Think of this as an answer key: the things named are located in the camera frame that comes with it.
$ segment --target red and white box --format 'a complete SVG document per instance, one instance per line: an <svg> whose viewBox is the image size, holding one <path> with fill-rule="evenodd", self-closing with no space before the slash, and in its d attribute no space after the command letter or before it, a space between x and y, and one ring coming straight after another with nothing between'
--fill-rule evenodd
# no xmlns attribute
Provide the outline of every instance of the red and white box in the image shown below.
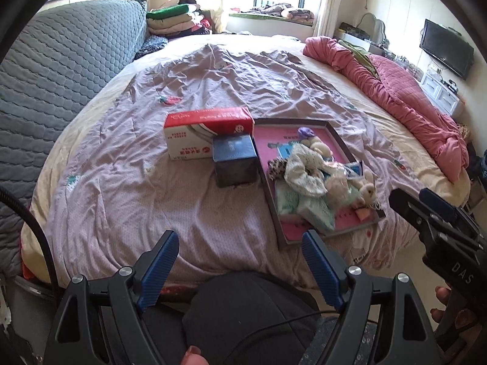
<svg viewBox="0 0 487 365"><path fill-rule="evenodd" d="M213 156L213 137L254 132L254 119L247 107L215 108L168 114L164 136L171 159Z"/></svg>

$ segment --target tv screen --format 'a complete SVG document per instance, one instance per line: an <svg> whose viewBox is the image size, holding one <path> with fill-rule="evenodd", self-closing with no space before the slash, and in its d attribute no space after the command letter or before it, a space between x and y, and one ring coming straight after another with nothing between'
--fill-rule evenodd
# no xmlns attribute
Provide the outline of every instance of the tv screen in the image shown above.
<svg viewBox="0 0 487 365"><path fill-rule="evenodd" d="M426 19L420 48L467 79L473 64L473 48L458 34Z"/></svg>

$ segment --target green blanket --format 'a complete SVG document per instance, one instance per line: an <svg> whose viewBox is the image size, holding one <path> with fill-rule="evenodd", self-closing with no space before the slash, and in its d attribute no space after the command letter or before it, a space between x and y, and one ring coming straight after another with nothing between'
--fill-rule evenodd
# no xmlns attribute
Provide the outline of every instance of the green blanket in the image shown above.
<svg viewBox="0 0 487 365"><path fill-rule="evenodd" d="M188 12L196 11L198 7L194 4L173 5L172 7L161 8L155 11L147 12L145 17L147 19L167 19L173 16L182 15Z"/></svg>
<svg viewBox="0 0 487 365"><path fill-rule="evenodd" d="M358 47L357 45L353 45L343 40L339 40L338 43L342 47L347 48L352 53L352 55L357 59L357 62L359 62L362 66L364 66L367 70L369 70L374 77L379 79L379 74L377 74L376 68L372 65L371 61L367 57L369 53L364 48Z"/></svg>

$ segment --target blue gripper pad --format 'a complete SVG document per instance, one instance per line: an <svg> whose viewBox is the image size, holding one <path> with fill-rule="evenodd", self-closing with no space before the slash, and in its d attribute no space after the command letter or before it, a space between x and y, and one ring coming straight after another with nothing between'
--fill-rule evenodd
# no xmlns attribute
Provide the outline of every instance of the blue gripper pad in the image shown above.
<svg viewBox="0 0 487 365"><path fill-rule="evenodd" d="M153 260L140 279L140 295L136 306L142 313L145 312L147 308L156 304L161 289L164 286L167 276L169 275L179 253L178 235L173 231L170 233L166 232L165 235L169 235L169 237L165 239L165 242L159 249L157 249L158 242L152 251L144 253L153 256Z"/></svg>
<svg viewBox="0 0 487 365"><path fill-rule="evenodd" d="M347 264L336 252L326 248L314 230L303 234L301 250L325 301L342 312L349 296Z"/></svg>
<svg viewBox="0 0 487 365"><path fill-rule="evenodd" d="M420 190L419 200L436 212L445 222L455 221L456 208L429 188Z"/></svg>

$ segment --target box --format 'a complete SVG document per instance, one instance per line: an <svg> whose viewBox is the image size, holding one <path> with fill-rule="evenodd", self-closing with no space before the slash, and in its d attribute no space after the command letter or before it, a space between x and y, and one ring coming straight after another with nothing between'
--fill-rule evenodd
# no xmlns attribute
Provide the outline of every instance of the box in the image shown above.
<svg viewBox="0 0 487 365"><path fill-rule="evenodd" d="M298 128L310 127L316 135L333 151L334 159L337 162L355 162L355 157L350 152L332 125L323 120L293 119L293 118L259 118L255 120L254 144L259 157L259 175L264 185L265 199L269 206L274 228L276 230L277 242L280 249L290 244L300 244L303 233L313 226L307 222L298 223L293 221L280 221L276 204L274 182L267 175L267 162L271 159L281 157L287 158L294 142L298 142ZM335 231L327 233L326 236L344 234L356 229L377 224L384 219L386 214L380 204L370 215L361 219L355 210L350 207L343 208L335 215Z"/></svg>
<svg viewBox="0 0 487 365"><path fill-rule="evenodd" d="M171 159L198 159L213 156L213 137L249 134L254 119L247 107L215 108L168 114L164 136Z"/></svg>
<svg viewBox="0 0 487 365"><path fill-rule="evenodd" d="M213 137L213 161L216 182L220 188L257 180L259 160L248 134Z"/></svg>

